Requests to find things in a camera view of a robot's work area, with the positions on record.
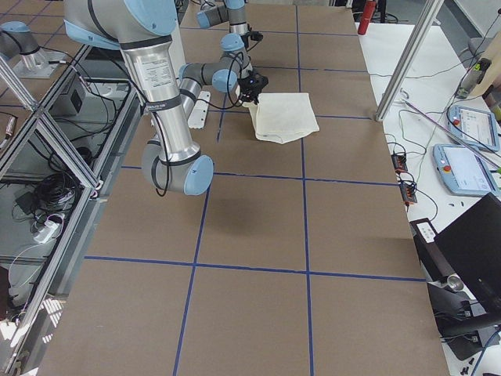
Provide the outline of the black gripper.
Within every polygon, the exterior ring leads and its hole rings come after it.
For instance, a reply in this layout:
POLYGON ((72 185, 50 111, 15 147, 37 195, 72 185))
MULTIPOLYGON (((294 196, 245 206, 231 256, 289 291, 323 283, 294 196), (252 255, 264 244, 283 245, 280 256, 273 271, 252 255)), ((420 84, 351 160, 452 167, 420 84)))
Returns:
POLYGON ((248 89, 245 86, 245 80, 239 81, 239 89, 240 89, 240 94, 239 94, 240 102, 253 103, 256 106, 259 104, 259 94, 261 93, 261 91, 248 89))

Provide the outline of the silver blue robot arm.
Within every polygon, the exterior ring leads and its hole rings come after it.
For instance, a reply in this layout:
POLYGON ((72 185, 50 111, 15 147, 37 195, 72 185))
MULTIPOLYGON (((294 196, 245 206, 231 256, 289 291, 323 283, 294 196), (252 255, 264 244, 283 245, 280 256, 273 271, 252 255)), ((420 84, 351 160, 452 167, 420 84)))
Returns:
POLYGON ((250 31, 244 0, 203 1, 196 19, 201 28, 228 23, 229 32, 245 35, 250 31))
POLYGON ((247 23, 243 1, 225 1, 197 14, 202 28, 224 22, 230 32, 214 63, 189 63, 176 72, 171 45, 178 15, 173 1, 66 1, 64 23, 76 42, 117 50, 139 99, 151 114, 156 135, 142 156, 145 177, 158 193, 204 193, 214 174, 213 161, 192 139, 188 119, 201 89, 210 85, 219 92, 238 89, 238 103, 258 103, 267 85, 248 56, 246 37, 256 41, 247 23))

